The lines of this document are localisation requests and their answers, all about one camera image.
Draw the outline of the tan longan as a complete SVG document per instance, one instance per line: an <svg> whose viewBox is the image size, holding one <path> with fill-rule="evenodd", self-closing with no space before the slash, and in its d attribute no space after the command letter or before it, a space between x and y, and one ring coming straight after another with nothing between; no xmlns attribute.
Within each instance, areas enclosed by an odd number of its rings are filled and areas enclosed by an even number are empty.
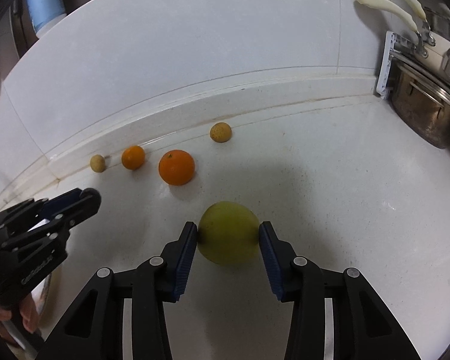
<svg viewBox="0 0 450 360"><path fill-rule="evenodd" d="M211 127L209 136L215 142L227 142L232 138L232 128L227 123L218 122Z"/></svg>
<svg viewBox="0 0 450 360"><path fill-rule="evenodd" d="M95 154L90 158L89 166L96 173L102 173L106 169L105 158L99 154Z"/></svg>

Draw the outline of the small orange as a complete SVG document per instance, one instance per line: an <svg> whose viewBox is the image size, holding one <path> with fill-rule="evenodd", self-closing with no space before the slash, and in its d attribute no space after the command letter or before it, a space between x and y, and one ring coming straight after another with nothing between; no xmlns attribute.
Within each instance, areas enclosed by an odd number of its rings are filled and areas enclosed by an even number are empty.
<svg viewBox="0 0 450 360"><path fill-rule="evenodd" d="M144 149L139 145L134 145L122 152L121 162L125 169L135 171L145 163L145 159Z"/></svg>

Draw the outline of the large orange with stem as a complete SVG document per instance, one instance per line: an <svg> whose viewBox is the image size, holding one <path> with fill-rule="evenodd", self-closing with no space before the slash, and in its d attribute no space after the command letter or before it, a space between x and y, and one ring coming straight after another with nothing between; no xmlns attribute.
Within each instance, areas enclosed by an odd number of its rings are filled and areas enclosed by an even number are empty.
<svg viewBox="0 0 450 360"><path fill-rule="evenodd" d="M195 161L192 155L184 150L171 150L159 161L158 173L168 185L186 185L194 177Z"/></svg>

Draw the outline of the dark green round fruit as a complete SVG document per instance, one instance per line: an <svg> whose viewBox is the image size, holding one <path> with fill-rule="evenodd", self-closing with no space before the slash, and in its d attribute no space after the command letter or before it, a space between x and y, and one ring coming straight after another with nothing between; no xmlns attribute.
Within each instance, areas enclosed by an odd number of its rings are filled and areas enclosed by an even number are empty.
<svg viewBox="0 0 450 360"><path fill-rule="evenodd" d="M246 206L217 202L201 217L198 249L209 261L221 265L241 265L258 252L259 220Z"/></svg>

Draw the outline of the blue white soap bottle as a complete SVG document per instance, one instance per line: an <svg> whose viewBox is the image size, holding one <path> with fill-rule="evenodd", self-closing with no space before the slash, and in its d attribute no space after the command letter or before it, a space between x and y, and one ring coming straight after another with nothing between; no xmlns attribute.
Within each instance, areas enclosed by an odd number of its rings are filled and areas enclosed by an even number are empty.
<svg viewBox="0 0 450 360"><path fill-rule="evenodd" d="M39 39L66 17L63 0L26 0L26 4Z"/></svg>

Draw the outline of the steel cooking pot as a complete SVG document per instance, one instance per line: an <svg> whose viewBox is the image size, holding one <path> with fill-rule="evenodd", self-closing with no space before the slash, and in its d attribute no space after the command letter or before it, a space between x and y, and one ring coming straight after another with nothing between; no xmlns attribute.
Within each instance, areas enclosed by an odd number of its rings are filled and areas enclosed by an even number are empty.
<svg viewBox="0 0 450 360"><path fill-rule="evenodd" d="M391 68L390 102L397 115L421 138L450 146L450 85L415 63L396 58Z"/></svg>

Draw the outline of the white rack bracket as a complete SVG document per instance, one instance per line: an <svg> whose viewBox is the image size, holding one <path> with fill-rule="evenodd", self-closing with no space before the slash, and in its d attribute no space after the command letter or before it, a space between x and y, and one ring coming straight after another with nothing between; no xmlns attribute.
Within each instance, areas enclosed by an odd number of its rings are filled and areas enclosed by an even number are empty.
<svg viewBox="0 0 450 360"><path fill-rule="evenodd" d="M386 99L389 90L387 88L389 74L392 66L394 47L396 44L396 34L392 31L387 31L385 36L384 53L379 69L379 76L376 83L376 93L382 98Z"/></svg>

